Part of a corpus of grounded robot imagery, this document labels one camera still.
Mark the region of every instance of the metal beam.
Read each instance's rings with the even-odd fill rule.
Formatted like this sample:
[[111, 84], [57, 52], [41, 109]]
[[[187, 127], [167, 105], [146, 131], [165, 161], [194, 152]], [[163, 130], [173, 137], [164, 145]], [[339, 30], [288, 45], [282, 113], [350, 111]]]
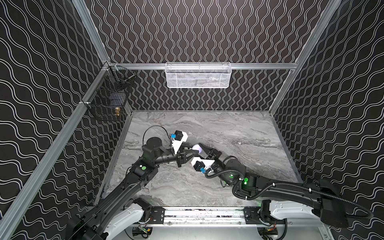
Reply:
[[293, 169], [293, 172], [294, 172], [295, 175], [296, 175], [297, 182], [299, 182], [299, 183], [303, 183], [303, 180], [301, 179], [300, 174], [299, 174], [299, 170], [297, 169], [297, 167], [296, 167], [296, 165], [295, 165], [295, 162], [293, 161], [293, 158], [292, 158], [292, 156], [291, 156], [291, 153], [290, 153], [290, 151], [289, 151], [289, 149], [288, 149], [288, 147], [287, 147], [287, 145], [286, 145], [286, 143], [285, 143], [285, 140], [284, 140], [283, 136], [281, 135], [280, 129], [279, 129], [279, 127], [277, 126], [277, 123], [276, 123], [276, 121], [275, 121], [275, 119], [274, 119], [274, 116], [273, 116], [273, 115], [270, 115], [270, 116], [271, 116], [272, 124], [273, 124], [273, 126], [275, 127], [276, 133], [277, 133], [277, 135], [279, 136], [280, 142], [281, 142], [281, 144], [282, 144], [282, 146], [283, 146], [283, 149], [284, 149], [284, 151], [285, 151], [285, 154], [287, 155], [287, 158], [288, 158], [288, 160], [289, 160], [289, 162], [290, 162], [290, 164], [291, 164], [291, 167], [292, 167], [292, 169]]
[[[165, 70], [165, 63], [116, 63], [130, 70]], [[231, 63], [233, 70], [296, 69], [296, 63]]]
[[[126, 105], [125, 109], [128, 112], [128, 110], [129, 110], [128, 105]], [[96, 200], [94, 203], [95, 206], [99, 203], [101, 195], [103, 194], [105, 187], [108, 186], [108, 183], [111, 180], [112, 174], [115, 170], [116, 163], [117, 163], [119, 155], [121, 153], [121, 149], [122, 149], [122, 146], [124, 144], [124, 140], [125, 140], [125, 137], [127, 136], [128, 129], [129, 129], [129, 126], [131, 124], [132, 117], [133, 117], [130, 111], [128, 113], [130, 115], [127, 116], [127, 119], [125, 120], [125, 123], [124, 123], [124, 127], [121, 130], [120, 138], [118, 140], [118, 143], [116, 144], [115, 150], [113, 151], [113, 155], [111, 157], [111, 161], [109, 162], [107, 172], [104, 175], [103, 183], [101, 184], [100, 189], [99, 189], [99, 193], [96, 196]]]
[[[103, 75], [107, 71], [107, 68], [108, 65], [105, 64], [96, 76], [83, 97], [84, 102], [89, 100], [92, 93], [103, 79]], [[71, 116], [65, 122], [63, 128], [55, 137], [51, 146], [48, 148], [47, 152], [44, 154], [43, 158], [28, 178], [27, 182], [24, 184], [16, 199], [6, 211], [3, 219], [0, 221], [1, 240], [9, 240], [12, 237], [13, 232], [16, 230], [25, 212], [34, 200], [36, 194], [43, 185], [43, 182], [47, 178], [49, 172], [53, 168], [86, 111], [87, 107], [82, 102], [76, 106]]]
[[92, 20], [91, 14], [84, 0], [72, 0], [72, 2], [74, 7], [77, 10], [77, 13], [79, 13], [79, 16], [85, 27], [85, 30], [87, 30], [89, 38], [91, 39], [91, 42], [95, 47], [95, 50], [100, 60], [103, 63], [110, 62], [110, 58], [107, 54], [107, 51], [105, 50], [105, 46], [101, 41], [100, 35], [97, 31], [97, 28]]
[[297, 58], [297, 67], [294, 71], [290, 71], [287, 78], [285, 79], [282, 87], [280, 88], [275, 100], [273, 101], [271, 108], [269, 112], [274, 115], [280, 105], [280, 103], [283, 101], [286, 93], [288, 92], [289, 88], [291, 87], [292, 83], [296, 79], [297, 75], [303, 68], [303, 65], [307, 61], [308, 57], [310, 56], [313, 48], [316, 46], [317, 42], [320, 39], [320, 36], [324, 32], [325, 28], [328, 26], [329, 21], [331, 20], [333, 14], [337, 10], [337, 8], [340, 5], [341, 0], [330, 0], [325, 7], [324, 11], [321, 13], [319, 20], [317, 21], [316, 26], [314, 27], [310, 37], [308, 38], [307, 42], [305, 43], [303, 50], [301, 51], [299, 57]]

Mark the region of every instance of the gray marble surface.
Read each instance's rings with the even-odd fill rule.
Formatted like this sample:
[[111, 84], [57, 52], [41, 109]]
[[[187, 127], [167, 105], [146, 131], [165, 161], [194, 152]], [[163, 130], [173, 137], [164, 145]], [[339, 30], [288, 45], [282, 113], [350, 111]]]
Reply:
[[[247, 170], [265, 177], [296, 182], [294, 171], [267, 112], [134, 112], [129, 132], [107, 188], [110, 193], [124, 178], [126, 169], [142, 155], [142, 136], [152, 125], [188, 134], [190, 144], [203, 143], [223, 152], [220, 159], [236, 156]], [[160, 137], [167, 145], [165, 131], [153, 127], [144, 142]], [[160, 165], [158, 174], [137, 193], [151, 204], [162, 206], [256, 206], [260, 200], [234, 197], [219, 178], [207, 179], [188, 162]]]

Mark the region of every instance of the wavy patterned wallpaper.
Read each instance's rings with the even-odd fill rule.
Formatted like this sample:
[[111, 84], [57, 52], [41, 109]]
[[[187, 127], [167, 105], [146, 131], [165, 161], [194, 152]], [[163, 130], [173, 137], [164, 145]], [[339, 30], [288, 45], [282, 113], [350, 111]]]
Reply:
[[[118, 77], [127, 71], [118, 68]], [[139, 71], [128, 101], [139, 110], [269, 110], [289, 70], [232, 71], [228, 88], [168, 88], [164, 71]]]
[[102, 64], [71, 1], [0, 6], [1, 219]]
[[64, 239], [69, 218], [93, 205], [123, 126], [84, 115], [12, 239]]
[[374, 212], [331, 227], [337, 240], [384, 239], [383, 33], [384, 1], [343, 0], [275, 115], [304, 182], [331, 179]]
[[86, 0], [116, 63], [292, 63], [327, 0]]

